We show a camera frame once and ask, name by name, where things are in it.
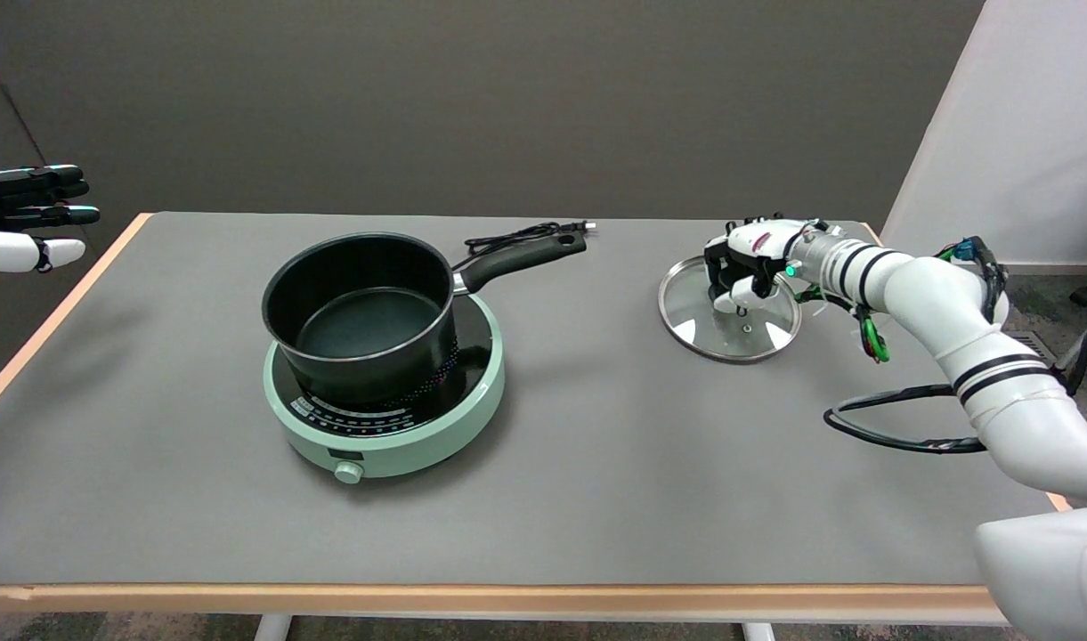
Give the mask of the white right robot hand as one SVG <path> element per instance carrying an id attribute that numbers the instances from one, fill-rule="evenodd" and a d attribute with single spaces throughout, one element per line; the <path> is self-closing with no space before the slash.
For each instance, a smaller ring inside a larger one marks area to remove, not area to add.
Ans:
<path id="1" fill-rule="evenodd" d="M 776 276 L 791 275 L 789 253 L 805 224 L 779 215 L 728 223 L 702 252 L 711 307 L 726 315 L 767 307 L 778 296 Z"/>

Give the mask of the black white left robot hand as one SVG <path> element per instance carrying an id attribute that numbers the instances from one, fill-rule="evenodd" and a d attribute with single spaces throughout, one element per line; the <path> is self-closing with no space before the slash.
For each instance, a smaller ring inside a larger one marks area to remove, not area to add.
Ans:
<path id="1" fill-rule="evenodd" d="M 0 272 L 47 273 L 79 260 L 87 249 L 82 239 L 33 230 L 98 223 L 99 208 L 70 203 L 88 191 L 76 164 L 0 169 Z"/>

